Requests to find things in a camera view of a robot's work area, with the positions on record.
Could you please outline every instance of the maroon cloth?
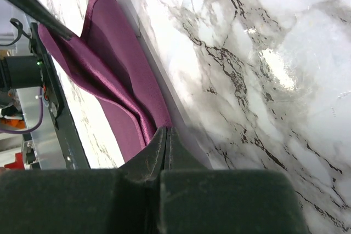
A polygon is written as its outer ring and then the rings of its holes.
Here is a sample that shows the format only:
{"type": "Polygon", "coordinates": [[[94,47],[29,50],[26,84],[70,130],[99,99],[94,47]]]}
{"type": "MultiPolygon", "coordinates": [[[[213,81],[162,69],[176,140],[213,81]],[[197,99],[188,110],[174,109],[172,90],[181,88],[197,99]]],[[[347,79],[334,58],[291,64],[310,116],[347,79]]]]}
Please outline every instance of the maroon cloth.
{"type": "Polygon", "coordinates": [[[154,74],[116,0],[89,0],[80,38],[67,41],[43,25],[39,35],[67,75],[99,100],[124,161],[139,153],[158,127],[172,126],[154,74]]]}

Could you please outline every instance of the burgundy fabric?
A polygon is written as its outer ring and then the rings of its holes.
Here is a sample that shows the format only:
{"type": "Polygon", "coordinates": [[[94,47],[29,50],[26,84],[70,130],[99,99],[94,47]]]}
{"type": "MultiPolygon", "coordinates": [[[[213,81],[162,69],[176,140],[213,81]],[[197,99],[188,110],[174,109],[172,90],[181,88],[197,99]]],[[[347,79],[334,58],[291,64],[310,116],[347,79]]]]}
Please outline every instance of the burgundy fabric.
{"type": "Polygon", "coordinates": [[[89,0],[80,38],[67,41],[43,25],[39,35],[67,75],[99,100],[125,161],[150,142],[158,127],[172,126],[154,74],[116,0],[89,0]]]}

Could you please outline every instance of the marble surface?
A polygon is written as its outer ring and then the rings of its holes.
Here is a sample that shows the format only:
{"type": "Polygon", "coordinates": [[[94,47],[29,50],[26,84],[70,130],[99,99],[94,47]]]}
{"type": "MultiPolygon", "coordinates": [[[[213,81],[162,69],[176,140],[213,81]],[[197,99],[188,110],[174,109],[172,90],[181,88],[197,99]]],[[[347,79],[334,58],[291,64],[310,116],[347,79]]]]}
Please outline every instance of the marble surface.
{"type": "MultiPolygon", "coordinates": [[[[87,0],[41,1],[80,33],[87,0]]],[[[351,0],[118,1],[214,169],[281,171],[311,233],[351,232],[351,0]]],[[[60,75],[92,163],[118,166],[101,108],[60,75]]]]}

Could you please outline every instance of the orange object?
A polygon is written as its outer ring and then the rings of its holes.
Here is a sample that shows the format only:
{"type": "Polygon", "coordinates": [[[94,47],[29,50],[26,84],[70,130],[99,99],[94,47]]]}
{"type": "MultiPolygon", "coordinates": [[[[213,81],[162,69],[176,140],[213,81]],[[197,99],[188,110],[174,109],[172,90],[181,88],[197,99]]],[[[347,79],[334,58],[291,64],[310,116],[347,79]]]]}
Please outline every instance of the orange object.
{"type": "Polygon", "coordinates": [[[1,123],[6,124],[8,126],[16,127],[18,129],[26,128],[26,123],[23,120],[12,120],[12,119],[4,119],[1,118],[1,123]]]}
{"type": "Polygon", "coordinates": [[[15,154],[15,162],[4,165],[7,169],[24,170],[22,153],[15,154]]]}

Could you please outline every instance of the red object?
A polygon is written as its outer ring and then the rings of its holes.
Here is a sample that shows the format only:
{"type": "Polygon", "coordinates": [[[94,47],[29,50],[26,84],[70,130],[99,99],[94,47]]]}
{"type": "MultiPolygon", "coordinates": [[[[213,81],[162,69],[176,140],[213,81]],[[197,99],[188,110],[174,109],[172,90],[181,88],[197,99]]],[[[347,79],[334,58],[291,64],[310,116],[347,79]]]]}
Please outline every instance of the red object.
{"type": "Polygon", "coordinates": [[[24,170],[22,153],[15,154],[15,162],[4,165],[7,169],[24,170]]]}

